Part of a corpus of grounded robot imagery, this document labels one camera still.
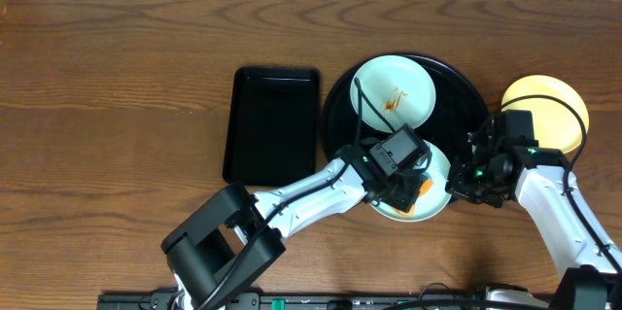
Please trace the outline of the light blue plate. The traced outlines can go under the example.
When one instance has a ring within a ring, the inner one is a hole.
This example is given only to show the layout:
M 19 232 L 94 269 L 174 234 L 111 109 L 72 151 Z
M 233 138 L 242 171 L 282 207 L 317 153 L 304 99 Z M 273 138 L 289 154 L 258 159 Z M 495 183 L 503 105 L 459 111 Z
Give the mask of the light blue plate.
M 431 75 L 424 67 L 404 56 L 382 55 L 364 63 L 350 85 L 350 100 L 357 114 L 359 97 L 356 85 L 369 100 L 362 99 L 362 121 L 371 128 L 392 133 L 377 111 L 392 127 L 407 123 L 411 128 L 422 125 L 432 114 L 436 90 Z
M 424 196 L 418 198 L 415 203 L 414 215 L 401 216 L 385 203 L 381 203 L 379 206 L 373 205 L 372 208 L 375 211 L 394 221 L 416 223 L 432 218 L 448 204 L 451 195 L 446 192 L 445 186 L 450 169 L 449 160 L 436 145 L 429 141 L 426 141 L 426 144 L 432 151 L 432 164 L 427 170 L 427 174 L 433 180 L 433 186 Z

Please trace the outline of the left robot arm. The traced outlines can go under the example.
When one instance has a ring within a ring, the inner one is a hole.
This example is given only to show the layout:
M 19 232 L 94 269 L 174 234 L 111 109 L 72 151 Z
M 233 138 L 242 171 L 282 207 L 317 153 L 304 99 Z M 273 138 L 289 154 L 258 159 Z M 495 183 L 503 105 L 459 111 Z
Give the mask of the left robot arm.
M 230 184 L 161 243 L 186 309 L 219 309 L 248 288 L 292 235 L 361 202 L 409 209 L 432 163 L 427 144 L 346 145 L 327 166 L 288 186 L 250 193 Z

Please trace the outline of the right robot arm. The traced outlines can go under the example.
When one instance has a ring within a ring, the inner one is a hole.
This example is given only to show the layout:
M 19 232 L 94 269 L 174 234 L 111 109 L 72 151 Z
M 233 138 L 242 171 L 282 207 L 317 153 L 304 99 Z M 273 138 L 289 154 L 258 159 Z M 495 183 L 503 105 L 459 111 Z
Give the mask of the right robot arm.
M 518 202 L 534 221 L 560 274 L 552 309 L 619 309 L 621 251 L 582 197 L 565 155 L 538 141 L 501 137 L 455 159 L 446 191 L 473 204 Z

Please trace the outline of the green and yellow sponge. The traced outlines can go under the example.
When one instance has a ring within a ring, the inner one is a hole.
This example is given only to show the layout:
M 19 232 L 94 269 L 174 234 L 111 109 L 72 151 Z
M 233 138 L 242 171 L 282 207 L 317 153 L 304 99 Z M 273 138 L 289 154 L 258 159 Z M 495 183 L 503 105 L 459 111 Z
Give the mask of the green and yellow sponge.
M 433 186 L 433 180 L 426 179 L 423 182 L 423 184 L 420 186 L 419 197 L 424 196 L 431 189 L 432 186 Z M 415 209 L 416 209 L 416 205 L 413 204 L 407 212 L 401 211 L 399 209 L 395 209 L 395 211 L 401 216 L 413 216 Z

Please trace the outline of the yellow plate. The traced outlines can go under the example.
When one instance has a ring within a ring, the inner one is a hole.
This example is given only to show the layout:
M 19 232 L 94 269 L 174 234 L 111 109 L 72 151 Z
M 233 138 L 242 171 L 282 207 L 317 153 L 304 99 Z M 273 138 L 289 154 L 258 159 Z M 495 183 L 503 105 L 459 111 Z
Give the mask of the yellow plate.
M 504 93 L 501 103 L 526 95 L 546 95 L 562 100 L 581 117 L 585 129 L 589 129 L 587 107 L 578 94 L 565 82 L 545 75 L 531 75 L 514 82 Z M 531 111 L 535 138 L 542 148 L 559 149 L 567 154 L 581 142 L 581 128 L 576 117 L 557 101 L 530 98 L 514 102 L 505 110 Z

